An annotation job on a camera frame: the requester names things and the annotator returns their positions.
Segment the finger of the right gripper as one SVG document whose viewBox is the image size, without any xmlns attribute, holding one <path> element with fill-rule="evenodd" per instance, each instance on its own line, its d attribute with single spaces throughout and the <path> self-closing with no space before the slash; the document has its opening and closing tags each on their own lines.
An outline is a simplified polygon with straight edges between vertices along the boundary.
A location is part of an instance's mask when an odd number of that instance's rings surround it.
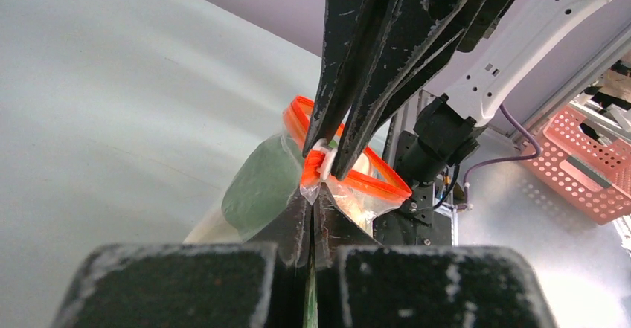
<svg viewBox="0 0 631 328">
<path fill-rule="evenodd" d="M 357 96 L 390 0 L 326 0 L 321 75 L 303 155 L 330 140 Z"/>
<path fill-rule="evenodd" d="M 330 172 L 344 179 L 374 133 L 450 61 L 486 0 L 390 0 Z"/>
</svg>

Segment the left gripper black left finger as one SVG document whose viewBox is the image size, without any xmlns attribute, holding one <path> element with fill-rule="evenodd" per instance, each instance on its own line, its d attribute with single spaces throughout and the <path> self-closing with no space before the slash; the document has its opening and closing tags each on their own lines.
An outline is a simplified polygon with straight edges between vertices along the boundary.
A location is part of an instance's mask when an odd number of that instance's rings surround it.
<svg viewBox="0 0 631 328">
<path fill-rule="evenodd" d="M 112 244 L 82 262 L 53 327 L 302 327 L 311 204 L 243 243 Z"/>
</svg>

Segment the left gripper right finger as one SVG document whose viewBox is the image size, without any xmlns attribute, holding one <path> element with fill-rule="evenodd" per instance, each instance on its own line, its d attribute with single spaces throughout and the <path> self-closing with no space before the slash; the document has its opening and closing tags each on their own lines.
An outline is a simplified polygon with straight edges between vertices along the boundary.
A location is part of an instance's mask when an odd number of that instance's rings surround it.
<svg viewBox="0 0 631 328">
<path fill-rule="evenodd" d="M 555 327 L 531 265 L 497 246 L 382 245 L 326 187 L 313 204 L 320 327 Z"/>
</svg>

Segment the green bok choy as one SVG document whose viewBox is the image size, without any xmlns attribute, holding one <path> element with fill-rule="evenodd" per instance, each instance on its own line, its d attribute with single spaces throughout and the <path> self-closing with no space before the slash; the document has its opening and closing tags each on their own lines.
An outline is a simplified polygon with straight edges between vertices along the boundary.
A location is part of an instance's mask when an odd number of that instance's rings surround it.
<svg viewBox="0 0 631 328">
<path fill-rule="evenodd" d="M 302 159 L 286 133 L 267 138 L 243 163 L 225 192 L 221 209 L 239 238 L 247 240 L 286 208 L 301 176 Z"/>
</svg>

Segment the clear zip top bag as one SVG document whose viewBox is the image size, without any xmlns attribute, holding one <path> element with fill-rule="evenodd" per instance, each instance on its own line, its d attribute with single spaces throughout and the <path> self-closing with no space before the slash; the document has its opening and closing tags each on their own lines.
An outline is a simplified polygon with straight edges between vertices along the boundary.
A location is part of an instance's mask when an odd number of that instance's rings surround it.
<svg viewBox="0 0 631 328">
<path fill-rule="evenodd" d="M 411 197 L 410 187 L 370 147 L 348 175 L 338 180 L 322 170 L 331 167 L 337 141 L 320 143 L 307 157 L 301 153 L 314 103 L 295 97 L 282 115 L 282 130 L 260 143 L 242 164 L 220 199 L 208 210 L 186 243 L 245 242 L 286 209 L 293 198 L 312 204 L 327 185 L 333 203 L 365 233 L 373 221 Z"/>
</svg>

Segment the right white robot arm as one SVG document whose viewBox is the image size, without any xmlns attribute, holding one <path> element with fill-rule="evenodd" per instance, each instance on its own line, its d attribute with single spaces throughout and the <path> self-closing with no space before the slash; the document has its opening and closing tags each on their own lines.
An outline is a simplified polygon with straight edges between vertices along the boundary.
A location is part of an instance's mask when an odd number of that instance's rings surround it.
<svg viewBox="0 0 631 328">
<path fill-rule="evenodd" d="M 374 133 L 482 44 L 417 118 L 399 174 L 427 185 L 478 148 L 515 86 L 585 18 L 613 0 L 326 0 L 321 76 L 304 153 L 343 125 L 330 173 L 345 179 Z"/>
</svg>

